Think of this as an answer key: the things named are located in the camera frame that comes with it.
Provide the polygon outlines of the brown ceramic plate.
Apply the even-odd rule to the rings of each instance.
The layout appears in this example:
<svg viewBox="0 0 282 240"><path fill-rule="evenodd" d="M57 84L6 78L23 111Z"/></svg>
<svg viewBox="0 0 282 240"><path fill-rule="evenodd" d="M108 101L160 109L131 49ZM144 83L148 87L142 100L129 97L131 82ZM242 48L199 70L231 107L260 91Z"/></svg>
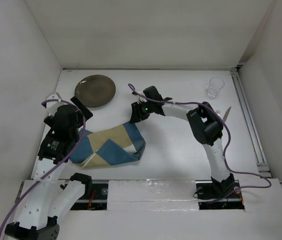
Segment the brown ceramic plate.
<svg viewBox="0 0 282 240"><path fill-rule="evenodd" d="M88 108L98 108L109 103L116 94L116 85L111 78L101 74L82 79L75 87L74 96Z"/></svg>

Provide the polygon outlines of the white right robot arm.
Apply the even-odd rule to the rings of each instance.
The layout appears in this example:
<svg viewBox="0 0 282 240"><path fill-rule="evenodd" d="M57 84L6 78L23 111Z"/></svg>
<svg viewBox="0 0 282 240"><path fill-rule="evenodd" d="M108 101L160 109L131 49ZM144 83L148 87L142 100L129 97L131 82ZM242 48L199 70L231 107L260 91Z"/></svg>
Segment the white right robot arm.
<svg viewBox="0 0 282 240"><path fill-rule="evenodd" d="M131 104L130 123L148 119L155 113L175 117L189 123L194 138L203 146L211 170L211 183L198 186L196 193L201 200L226 197L235 188L234 175L226 166L222 145L223 124L207 102L196 108L185 104L137 101Z"/></svg>

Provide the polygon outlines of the blue beige checked placemat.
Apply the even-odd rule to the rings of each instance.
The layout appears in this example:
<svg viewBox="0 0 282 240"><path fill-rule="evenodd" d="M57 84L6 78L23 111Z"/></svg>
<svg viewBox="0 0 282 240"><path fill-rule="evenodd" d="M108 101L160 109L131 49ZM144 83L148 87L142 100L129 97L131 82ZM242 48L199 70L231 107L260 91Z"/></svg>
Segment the blue beige checked placemat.
<svg viewBox="0 0 282 240"><path fill-rule="evenodd" d="M80 130L83 139L70 156L81 169L104 168L137 162L146 148L146 141L134 123L125 122L106 130Z"/></svg>

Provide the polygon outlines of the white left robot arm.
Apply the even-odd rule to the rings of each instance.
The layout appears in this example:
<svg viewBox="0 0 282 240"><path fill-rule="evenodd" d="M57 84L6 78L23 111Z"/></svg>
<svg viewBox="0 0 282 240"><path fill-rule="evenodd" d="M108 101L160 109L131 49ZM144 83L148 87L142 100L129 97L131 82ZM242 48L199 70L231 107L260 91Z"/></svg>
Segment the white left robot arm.
<svg viewBox="0 0 282 240"><path fill-rule="evenodd" d="M79 198L92 194L92 178L76 173L65 185L62 193L54 198L59 177L72 153L84 138L86 121L93 113L77 97L70 101L46 99L42 105L56 102L55 113L44 119L50 130L43 139L38 151L38 164L34 183L20 196L11 213L26 199L23 210L16 221L8 223L8 214L1 227L2 234L15 240L55 240L60 232L60 222Z"/></svg>

